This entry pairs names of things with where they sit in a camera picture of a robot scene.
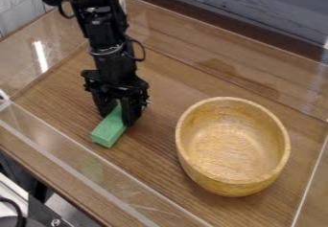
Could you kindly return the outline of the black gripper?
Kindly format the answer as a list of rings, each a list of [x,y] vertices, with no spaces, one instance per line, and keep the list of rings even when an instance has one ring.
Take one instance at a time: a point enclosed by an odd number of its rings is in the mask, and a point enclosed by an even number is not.
[[[136,75],[133,47],[119,45],[108,49],[89,49],[95,68],[83,70],[84,89],[91,93],[101,117],[105,117],[120,100],[121,121],[132,126],[148,104],[148,83]]]

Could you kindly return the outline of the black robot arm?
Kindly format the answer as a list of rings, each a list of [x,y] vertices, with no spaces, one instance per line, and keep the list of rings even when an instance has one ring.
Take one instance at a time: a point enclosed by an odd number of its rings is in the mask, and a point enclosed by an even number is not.
[[[61,16],[75,19],[88,40],[89,55],[96,68],[84,70],[84,90],[103,116],[121,108],[121,122],[135,123],[147,106],[148,83],[136,75],[136,64],[144,59],[133,54],[136,40],[127,35],[128,21],[120,0],[42,0],[60,9],[69,3],[71,12]]]

